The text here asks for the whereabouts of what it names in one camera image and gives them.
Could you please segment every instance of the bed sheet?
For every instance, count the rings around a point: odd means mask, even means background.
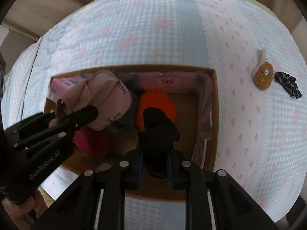
[[[297,78],[292,99],[252,83],[256,49]],[[286,27],[244,0],[101,0],[65,18],[17,60],[2,101],[4,126],[41,111],[50,77],[98,66],[214,68],[219,91],[215,169],[225,169],[277,221],[307,168],[306,63]]]

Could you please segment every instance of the fuzzy brown keychain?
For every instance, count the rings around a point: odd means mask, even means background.
[[[265,49],[257,49],[257,55],[258,62],[251,72],[251,78],[259,90],[265,91],[271,86],[274,78],[274,69],[272,65],[267,62],[267,52]]]

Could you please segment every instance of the orange fluffy object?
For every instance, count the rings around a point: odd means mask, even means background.
[[[165,93],[159,91],[145,92],[140,97],[138,114],[135,120],[135,124],[140,131],[145,131],[143,112],[148,107],[155,107],[163,110],[165,115],[175,123],[177,110],[169,97]]]

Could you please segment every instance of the human hand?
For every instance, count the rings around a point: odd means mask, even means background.
[[[22,218],[24,214],[34,209],[36,218],[39,218],[47,210],[47,205],[39,190],[36,190],[34,196],[31,196],[22,205],[16,206],[6,198],[1,203],[11,220],[20,230],[30,229],[30,225]]]

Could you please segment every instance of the bed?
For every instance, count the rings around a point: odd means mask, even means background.
[[[254,86],[250,72],[257,63],[256,49],[262,48],[275,71],[297,78],[302,98],[289,97],[276,82],[264,92]],[[285,216],[307,171],[307,68],[287,28],[254,0],[95,0],[20,55],[6,77],[4,128],[43,110],[53,75],[155,63],[217,71],[220,127],[215,170],[225,169],[273,221]],[[55,171],[43,184],[55,199],[75,179],[63,173]],[[62,187],[51,189],[59,181]],[[173,214],[184,208],[180,203],[168,204],[172,213],[166,224],[161,224],[160,215],[168,215],[162,205],[130,205],[131,229],[142,221],[144,207],[155,215],[143,220],[144,229],[171,229],[176,221],[184,229],[180,216]]]

